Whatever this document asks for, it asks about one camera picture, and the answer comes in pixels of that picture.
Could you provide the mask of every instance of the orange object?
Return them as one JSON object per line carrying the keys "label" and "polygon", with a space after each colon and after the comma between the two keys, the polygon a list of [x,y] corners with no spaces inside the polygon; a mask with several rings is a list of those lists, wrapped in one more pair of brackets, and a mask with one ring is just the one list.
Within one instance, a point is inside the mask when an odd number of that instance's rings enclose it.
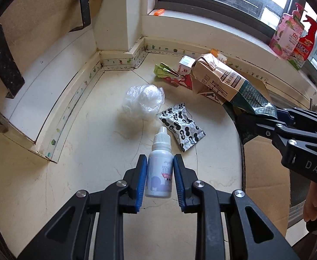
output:
{"label": "orange object", "polygon": [[164,13],[164,9],[160,9],[154,12],[154,15],[162,15],[163,13]]}
{"label": "orange object", "polygon": [[218,50],[215,50],[215,49],[211,49],[210,50],[210,53],[217,58],[217,55],[219,54],[219,51]]}

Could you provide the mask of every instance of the plastic bag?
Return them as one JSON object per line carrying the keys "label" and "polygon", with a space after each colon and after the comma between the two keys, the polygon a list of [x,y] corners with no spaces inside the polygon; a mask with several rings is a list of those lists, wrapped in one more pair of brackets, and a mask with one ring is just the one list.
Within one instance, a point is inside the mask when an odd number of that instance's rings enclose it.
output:
{"label": "plastic bag", "polygon": [[157,117],[172,131],[182,152],[187,151],[205,136],[205,132],[187,116],[184,102],[160,112]]}
{"label": "plastic bag", "polygon": [[132,119],[150,120],[164,103],[164,91],[155,85],[132,86],[123,99],[123,110]]}

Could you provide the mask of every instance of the black and white snack packet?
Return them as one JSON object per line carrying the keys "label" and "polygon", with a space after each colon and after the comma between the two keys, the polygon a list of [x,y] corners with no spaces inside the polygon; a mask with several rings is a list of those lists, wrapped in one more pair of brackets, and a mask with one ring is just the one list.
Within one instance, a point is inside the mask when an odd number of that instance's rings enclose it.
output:
{"label": "black and white snack packet", "polygon": [[187,117],[184,102],[160,112],[157,117],[174,134],[183,152],[205,136],[204,131]]}

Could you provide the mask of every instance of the white tile floor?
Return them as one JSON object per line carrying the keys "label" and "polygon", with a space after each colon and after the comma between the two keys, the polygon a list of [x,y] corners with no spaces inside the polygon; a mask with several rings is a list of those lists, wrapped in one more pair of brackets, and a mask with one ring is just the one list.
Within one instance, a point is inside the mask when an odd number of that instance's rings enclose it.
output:
{"label": "white tile floor", "polygon": [[[105,189],[136,165],[139,154],[150,153],[161,123],[123,116],[121,103],[133,85],[163,87],[162,109],[184,101],[206,132],[196,147],[182,153],[185,165],[218,190],[241,188],[239,137],[222,106],[154,78],[155,63],[174,67],[178,61],[149,54],[139,69],[105,72],[78,113],[57,164],[0,135],[0,230],[15,255],[77,190]],[[172,153],[181,153],[173,136]],[[124,216],[126,260],[194,259],[196,216],[183,214],[176,200],[175,190],[170,199],[144,198],[138,214]]]}

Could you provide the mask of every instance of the white wall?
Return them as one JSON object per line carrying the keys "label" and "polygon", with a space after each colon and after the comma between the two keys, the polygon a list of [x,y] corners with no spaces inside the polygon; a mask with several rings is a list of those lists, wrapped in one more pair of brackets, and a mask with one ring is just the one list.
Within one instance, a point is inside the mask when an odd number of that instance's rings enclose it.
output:
{"label": "white wall", "polygon": [[142,33],[142,0],[103,0],[94,34],[100,50],[129,51]]}
{"label": "white wall", "polygon": [[0,112],[35,141],[64,89],[95,51],[91,27],[67,33],[24,72],[24,86],[14,99],[5,99]]}

